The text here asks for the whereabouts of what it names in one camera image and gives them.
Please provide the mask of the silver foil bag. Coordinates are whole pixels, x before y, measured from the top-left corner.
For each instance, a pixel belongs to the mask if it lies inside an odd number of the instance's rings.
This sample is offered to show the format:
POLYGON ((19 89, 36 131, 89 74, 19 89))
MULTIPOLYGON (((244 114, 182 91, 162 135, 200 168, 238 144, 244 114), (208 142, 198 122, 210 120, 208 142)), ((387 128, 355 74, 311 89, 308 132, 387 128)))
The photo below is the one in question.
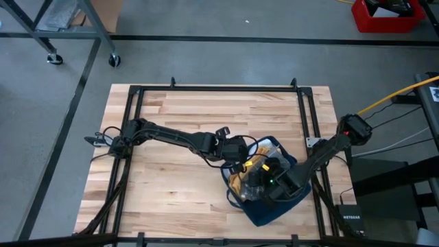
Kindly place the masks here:
POLYGON ((79 10, 78 0, 52 0, 36 29, 48 32, 67 29, 79 10))

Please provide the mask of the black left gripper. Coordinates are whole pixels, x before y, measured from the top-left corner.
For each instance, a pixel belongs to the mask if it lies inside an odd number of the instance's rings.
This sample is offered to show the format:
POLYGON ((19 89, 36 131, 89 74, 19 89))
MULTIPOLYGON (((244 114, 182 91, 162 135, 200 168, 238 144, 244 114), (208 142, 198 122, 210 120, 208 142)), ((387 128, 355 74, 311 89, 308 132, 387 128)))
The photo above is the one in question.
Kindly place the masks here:
POLYGON ((227 126, 215 131, 219 139, 214 149, 214 161, 245 163, 248 157, 248 146, 244 138, 240 135, 226 138, 229 134, 230 129, 227 126))

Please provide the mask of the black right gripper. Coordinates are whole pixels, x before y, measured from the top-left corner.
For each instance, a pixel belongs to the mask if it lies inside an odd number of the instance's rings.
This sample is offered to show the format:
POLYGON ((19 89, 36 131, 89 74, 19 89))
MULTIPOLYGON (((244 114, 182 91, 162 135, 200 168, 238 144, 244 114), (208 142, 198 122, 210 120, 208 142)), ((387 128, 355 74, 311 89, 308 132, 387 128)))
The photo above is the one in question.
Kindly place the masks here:
POLYGON ((293 200, 295 197, 298 197, 305 188, 306 168, 291 163, 291 167, 276 176, 275 181, 278 185, 271 190, 268 197, 263 199, 270 202, 293 200))

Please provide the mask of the black equipment stand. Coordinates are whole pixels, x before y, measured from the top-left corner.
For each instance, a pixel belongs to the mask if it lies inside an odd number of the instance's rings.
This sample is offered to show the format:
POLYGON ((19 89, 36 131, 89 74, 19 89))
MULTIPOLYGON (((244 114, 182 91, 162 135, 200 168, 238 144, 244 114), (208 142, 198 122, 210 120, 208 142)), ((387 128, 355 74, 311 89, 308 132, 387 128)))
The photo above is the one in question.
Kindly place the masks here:
POLYGON ((439 210, 439 156, 415 163, 354 158, 350 174, 365 217, 413 221, 425 228, 429 212, 439 210))

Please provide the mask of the black Netgear router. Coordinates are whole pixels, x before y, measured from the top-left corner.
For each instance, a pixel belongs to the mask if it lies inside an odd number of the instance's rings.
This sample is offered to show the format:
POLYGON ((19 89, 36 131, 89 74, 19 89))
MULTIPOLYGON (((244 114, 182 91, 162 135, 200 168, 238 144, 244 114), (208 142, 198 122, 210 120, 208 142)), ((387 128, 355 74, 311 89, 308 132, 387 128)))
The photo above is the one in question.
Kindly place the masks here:
POLYGON ((365 226, 360 207, 356 204, 337 204, 336 207, 352 230, 364 237, 365 226))

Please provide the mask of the blue white striped fabric basket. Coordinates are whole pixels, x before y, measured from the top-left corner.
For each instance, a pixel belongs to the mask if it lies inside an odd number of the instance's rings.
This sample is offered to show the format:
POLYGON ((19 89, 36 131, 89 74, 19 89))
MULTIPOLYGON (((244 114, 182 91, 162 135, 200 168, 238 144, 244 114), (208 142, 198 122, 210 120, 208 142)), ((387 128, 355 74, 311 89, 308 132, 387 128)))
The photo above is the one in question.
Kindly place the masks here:
POLYGON ((242 202, 241 198, 232 190, 229 185, 230 174, 222 172, 222 179, 228 187, 226 198, 230 205, 241 209, 255 226, 264 226, 287 213, 311 192, 311 183, 308 182, 298 197, 286 202, 265 202, 264 200, 247 200, 242 202))

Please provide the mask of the grey metal cart frame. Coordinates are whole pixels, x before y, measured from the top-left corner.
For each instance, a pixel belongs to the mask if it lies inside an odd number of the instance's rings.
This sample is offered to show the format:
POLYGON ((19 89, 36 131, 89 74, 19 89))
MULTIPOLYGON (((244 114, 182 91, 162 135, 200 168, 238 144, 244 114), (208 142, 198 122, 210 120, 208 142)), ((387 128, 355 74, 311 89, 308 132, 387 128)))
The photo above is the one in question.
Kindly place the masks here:
POLYGON ((71 38, 71 39, 99 39, 110 49, 110 54, 117 54, 118 51, 111 40, 106 28, 100 21, 90 0, 78 0, 79 9, 89 18, 92 26, 73 26, 57 32, 40 31, 36 29, 42 15, 48 8, 52 0, 43 0, 36 16, 31 18, 16 0, 0 0, 0 10, 5 10, 24 30, 24 37, 34 39, 48 54, 58 54, 58 50, 52 45, 52 38, 71 38))

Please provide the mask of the yellow towel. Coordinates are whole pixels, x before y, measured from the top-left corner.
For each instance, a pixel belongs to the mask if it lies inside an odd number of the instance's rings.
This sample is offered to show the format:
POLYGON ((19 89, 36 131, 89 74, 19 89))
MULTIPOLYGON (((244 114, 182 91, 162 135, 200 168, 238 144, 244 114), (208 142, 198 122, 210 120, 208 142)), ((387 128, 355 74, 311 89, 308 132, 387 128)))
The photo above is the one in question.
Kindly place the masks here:
POLYGON ((244 170, 242 172, 229 176, 228 184, 235 193, 241 193, 242 182, 247 181, 249 175, 257 172, 258 169, 261 168, 262 163, 269 156, 270 151, 271 148, 267 146, 259 147, 250 160, 244 163, 244 170))

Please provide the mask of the brown cardboard box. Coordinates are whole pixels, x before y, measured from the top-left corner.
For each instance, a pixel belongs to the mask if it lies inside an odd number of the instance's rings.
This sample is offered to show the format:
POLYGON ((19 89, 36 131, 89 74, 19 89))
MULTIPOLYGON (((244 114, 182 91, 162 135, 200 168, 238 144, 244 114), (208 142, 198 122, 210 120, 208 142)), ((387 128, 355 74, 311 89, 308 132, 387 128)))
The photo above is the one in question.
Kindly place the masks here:
MULTIPOLYGON (((117 21, 122 9, 124 0, 90 0, 100 21, 106 28, 107 32, 115 33, 117 30, 117 21)), ((73 26, 89 26, 92 24, 85 13, 80 10, 71 22, 73 26)))

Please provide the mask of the red plastic bin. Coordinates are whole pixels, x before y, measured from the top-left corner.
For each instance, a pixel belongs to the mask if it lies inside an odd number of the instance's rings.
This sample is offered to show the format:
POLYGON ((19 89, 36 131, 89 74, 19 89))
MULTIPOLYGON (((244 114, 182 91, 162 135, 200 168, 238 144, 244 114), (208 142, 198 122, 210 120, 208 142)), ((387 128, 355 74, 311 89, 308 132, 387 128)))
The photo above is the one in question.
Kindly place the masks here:
POLYGON ((418 0, 408 0, 413 8, 409 17, 373 17, 365 0, 356 0, 351 7, 357 29, 362 33, 409 33, 425 19, 426 14, 418 0))

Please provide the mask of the black metal table frame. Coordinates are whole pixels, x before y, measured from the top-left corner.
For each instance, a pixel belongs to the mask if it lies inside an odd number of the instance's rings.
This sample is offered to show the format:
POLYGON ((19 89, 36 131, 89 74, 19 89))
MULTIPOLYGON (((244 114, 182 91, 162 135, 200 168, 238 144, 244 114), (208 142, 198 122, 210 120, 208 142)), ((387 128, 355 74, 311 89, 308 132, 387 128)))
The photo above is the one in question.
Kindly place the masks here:
MULTIPOLYGON (((100 128, 114 136, 135 117, 186 132, 227 126, 249 141, 273 136, 299 161, 307 157, 307 137, 330 137, 337 123, 326 86, 112 85, 100 128)), ((97 215, 124 172, 128 185, 97 228, 124 241, 143 233, 160 242, 260 243, 289 241, 292 235, 317 240, 336 232, 314 193, 272 223, 255 226, 230 204, 218 164, 207 165, 184 148, 148 141, 135 147, 129 161, 108 156, 105 148, 97 148, 95 155, 75 232, 97 215)))

